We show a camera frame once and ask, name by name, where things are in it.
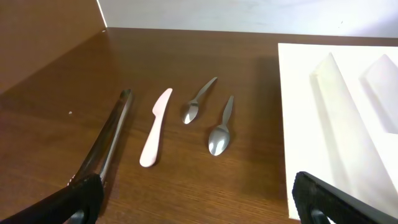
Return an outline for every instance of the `spoon handle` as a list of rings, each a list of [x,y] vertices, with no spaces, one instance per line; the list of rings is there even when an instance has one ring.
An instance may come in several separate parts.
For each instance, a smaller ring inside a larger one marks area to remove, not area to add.
[[[233,102],[234,102],[234,96],[230,96],[223,113],[223,125],[226,125],[226,123],[228,123],[229,117],[231,116],[232,113]]]
[[[211,86],[211,84],[217,79],[217,77],[212,78],[204,87],[202,87],[199,90],[199,93],[197,94],[197,96],[195,97],[195,100],[197,100],[202,94],[204,94],[204,92],[206,92],[206,90]]]

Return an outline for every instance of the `pink plastic knife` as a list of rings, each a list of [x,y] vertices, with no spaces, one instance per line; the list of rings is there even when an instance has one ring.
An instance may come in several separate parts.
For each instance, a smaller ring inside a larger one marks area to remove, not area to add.
[[[166,110],[167,102],[169,101],[172,91],[173,89],[171,88],[164,91],[156,101],[154,109],[152,109],[152,112],[155,115],[155,121],[148,135],[144,149],[142,150],[141,158],[139,159],[139,163],[143,167],[150,167],[154,165],[156,161],[157,150],[159,147],[160,128],[162,127],[164,111]]]

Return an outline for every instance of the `teaspoon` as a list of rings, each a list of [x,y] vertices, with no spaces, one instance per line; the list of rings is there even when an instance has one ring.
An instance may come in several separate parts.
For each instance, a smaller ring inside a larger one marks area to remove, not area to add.
[[[182,122],[184,122],[184,124],[189,124],[197,116],[199,110],[199,97],[206,92],[216,79],[217,77],[211,79],[202,89],[199,90],[197,96],[186,104],[181,115]]]
[[[223,123],[210,133],[209,151],[213,156],[220,155],[228,146],[230,135],[226,124],[231,116],[233,101],[234,96],[231,96],[224,109]]]

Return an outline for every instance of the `white tray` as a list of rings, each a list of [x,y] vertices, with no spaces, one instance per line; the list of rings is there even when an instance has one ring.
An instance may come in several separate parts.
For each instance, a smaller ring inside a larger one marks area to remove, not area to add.
[[[307,171],[398,218],[398,48],[279,44],[289,217]]]

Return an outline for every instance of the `spoon bowl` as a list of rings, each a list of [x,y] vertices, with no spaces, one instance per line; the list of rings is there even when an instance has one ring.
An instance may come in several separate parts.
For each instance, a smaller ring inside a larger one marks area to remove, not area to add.
[[[228,128],[221,124],[210,133],[209,151],[213,156],[220,155],[228,146],[230,139]]]
[[[189,101],[182,110],[182,122],[189,124],[197,116],[199,111],[199,104],[196,100]]]

